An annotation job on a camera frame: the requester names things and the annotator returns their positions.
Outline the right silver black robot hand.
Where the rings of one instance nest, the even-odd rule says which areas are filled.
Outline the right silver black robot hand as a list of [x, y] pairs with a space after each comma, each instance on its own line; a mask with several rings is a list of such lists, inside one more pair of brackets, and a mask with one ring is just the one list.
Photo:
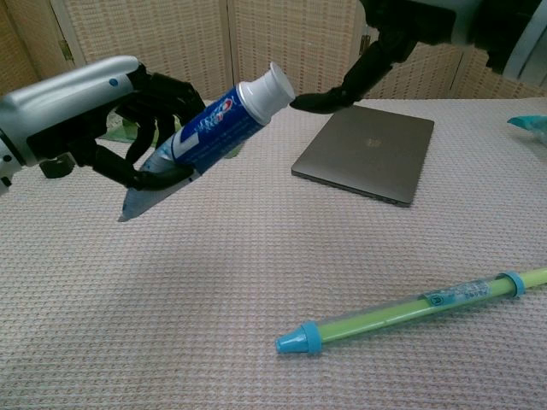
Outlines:
[[546, 86], [546, 3], [528, 1], [364, 1], [367, 24], [378, 30], [344, 76], [325, 93], [302, 94], [295, 109], [331, 114], [361, 100], [418, 43], [473, 45], [492, 72], [538, 88]]

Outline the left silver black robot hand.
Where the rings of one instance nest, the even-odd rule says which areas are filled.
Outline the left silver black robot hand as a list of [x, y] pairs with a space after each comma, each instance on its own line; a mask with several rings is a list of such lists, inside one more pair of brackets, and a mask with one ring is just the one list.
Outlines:
[[[185, 125], [204, 109], [190, 83], [149, 73], [135, 56], [108, 57], [11, 91], [1, 99], [1, 192], [23, 167], [62, 155], [127, 188], [166, 189], [191, 168], [153, 173], [133, 165], [151, 144], [165, 142], [176, 122]], [[141, 127], [125, 156], [96, 142], [110, 112]]]

